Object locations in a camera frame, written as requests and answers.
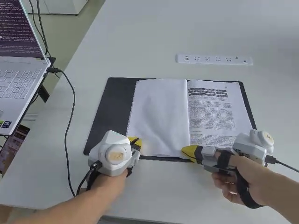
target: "black strap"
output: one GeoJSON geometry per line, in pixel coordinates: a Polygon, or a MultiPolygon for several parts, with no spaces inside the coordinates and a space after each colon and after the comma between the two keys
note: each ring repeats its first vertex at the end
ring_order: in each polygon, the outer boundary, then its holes
{"type": "Polygon", "coordinates": [[[86,191],[90,190],[92,188],[92,185],[94,183],[94,181],[97,179],[98,176],[100,176],[101,173],[98,172],[98,171],[93,171],[89,178],[88,178],[88,182],[87,182],[87,188],[86,188],[86,191]]]}
{"type": "MultiPolygon", "coordinates": [[[[221,151],[221,154],[217,161],[217,168],[220,169],[221,174],[227,174],[227,171],[225,170],[227,170],[228,168],[229,160],[232,155],[233,154],[229,151],[221,151]]],[[[237,191],[244,205],[251,209],[262,207],[262,205],[256,203],[251,197],[248,182],[241,176],[237,169],[235,169],[235,173],[237,175],[237,191]]]]}
{"type": "Polygon", "coordinates": [[[253,200],[252,196],[249,192],[249,184],[248,182],[241,176],[239,171],[236,169],[235,171],[237,175],[237,191],[240,195],[242,202],[251,209],[257,209],[263,207],[262,205],[258,204],[253,200]]]}
{"type": "Polygon", "coordinates": [[[133,167],[127,168],[127,170],[128,170],[127,177],[129,177],[132,174],[133,167]]]}
{"type": "Polygon", "coordinates": [[[225,151],[225,150],[221,151],[220,156],[217,161],[217,167],[220,169],[227,169],[230,157],[232,155],[233,154],[229,151],[225,151]]]}

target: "hand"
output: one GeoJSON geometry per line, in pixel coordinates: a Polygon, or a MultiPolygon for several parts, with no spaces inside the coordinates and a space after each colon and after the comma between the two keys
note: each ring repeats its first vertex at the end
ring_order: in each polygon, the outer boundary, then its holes
{"type": "Polygon", "coordinates": [[[109,189],[109,191],[115,196],[119,196],[124,188],[125,188],[125,182],[127,178],[128,171],[127,169],[119,176],[106,176],[106,175],[100,175],[98,178],[94,181],[92,189],[94,188],[106,188],[109,189]]]}
{"type": "MultiPolygon", "coordinates": [[[[229,164],[237,167],[241,176],[249,183],[249,192],[253,200],[260,205],[268,205],[267,193],[271,188],[270,180],[273,179],[275,173],[244,156],[231,156],[229,164]]],[[[213,173],[212,178],[215,186],[222,190],[226,199],[233,203],[243,204],[237,193],[236,176],[213,173]]]]}

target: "blank page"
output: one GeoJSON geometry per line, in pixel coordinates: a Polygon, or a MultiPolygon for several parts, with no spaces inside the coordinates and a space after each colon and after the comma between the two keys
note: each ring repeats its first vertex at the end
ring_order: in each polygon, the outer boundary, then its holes
{"type": "Polygon", "coordinates": [[[181,156],[190,145],[187,81],[138,81],[127,136],[142,139],[142,155],[181,156]]]}

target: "open book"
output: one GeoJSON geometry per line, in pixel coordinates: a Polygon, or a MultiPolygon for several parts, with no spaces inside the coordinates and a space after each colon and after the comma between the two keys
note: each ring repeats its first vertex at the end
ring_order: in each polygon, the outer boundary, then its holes
{"type": "Polygon", "coordinates": [[[231,147],[251,129],[238,82],[152,79],[136,84],[127,136],[142,139],[142,155],[182,157],[182,147],[231,147]]]}

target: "black folder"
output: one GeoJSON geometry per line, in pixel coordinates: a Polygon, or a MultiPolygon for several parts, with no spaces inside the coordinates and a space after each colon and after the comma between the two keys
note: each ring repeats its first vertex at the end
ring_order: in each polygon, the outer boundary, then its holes
{"type": "MultiPolygon", "coordinates": [[[[141,78],[114,78],[107,80],[98,111],[95,115],[93,126],[90,130],[85,148],[84,155],[88,155],[90,150],[96,146],[104,137],[105,133],[113,130],[120,134],[126,135],[128,121],[131,113],[133,96],[136,82],[141,78]]],[[[244,104],[253,129],[256,124],[253,119],[251,108],[242,82],[240,85],[244,104]]],[[[159,161],[187,161],[178,157],[156,157],[141,156],[141,159],[159,160],[159,161]]]]}

